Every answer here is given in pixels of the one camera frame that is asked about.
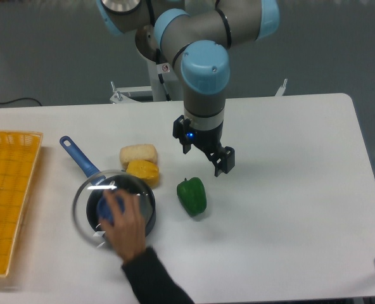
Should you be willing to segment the person right hand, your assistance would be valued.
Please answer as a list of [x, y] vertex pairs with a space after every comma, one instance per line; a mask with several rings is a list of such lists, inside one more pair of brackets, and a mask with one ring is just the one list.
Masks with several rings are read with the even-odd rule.
[[123, 263], [131, 261], [146, 249], [145, 220], [141, 215], [139, 196], [125, 190], [103, 192], [113, 222], [100, 218], [107, 240]]

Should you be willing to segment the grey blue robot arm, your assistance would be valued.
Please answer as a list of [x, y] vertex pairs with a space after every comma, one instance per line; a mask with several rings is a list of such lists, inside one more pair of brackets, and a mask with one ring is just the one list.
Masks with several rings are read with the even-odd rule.
[[230, 79], [228, 49], [273, 34], [280, 23], [277, 1], [216, 1], [195, 16], [184, 1], [97, 1], [108, 24], [120, 33], [153, 28], [156, 48], [182, 86], [184, 113], [172, 135], [184, 153], [204, 152], [215, 175], [235, 166], [235, 151], [223, 147], [225, 90]]

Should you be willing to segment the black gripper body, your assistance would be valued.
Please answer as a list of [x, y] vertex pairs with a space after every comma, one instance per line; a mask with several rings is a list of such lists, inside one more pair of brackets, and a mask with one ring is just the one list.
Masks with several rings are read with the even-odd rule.
[[204, 152], [207, 158], [211, 160], [211, 154], [216, 151], [218, 146], [222, 146], [220, 142], [222, 127], [223, 122], [211, 130], [195, 129], [192, 121], [181, 115], [173, 122], [172, 135], [179, 140], [180, 144], [183, 139], [189, 139], [191, 146], [195, 146]]

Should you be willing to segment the right forearm dark sleeve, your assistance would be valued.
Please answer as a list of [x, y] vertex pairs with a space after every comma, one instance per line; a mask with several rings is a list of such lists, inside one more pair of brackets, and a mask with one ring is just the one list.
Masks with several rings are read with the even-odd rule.
[[123, 263], [122, 270], [139, 303], [194, 303], [171, 278], [152, 247]]

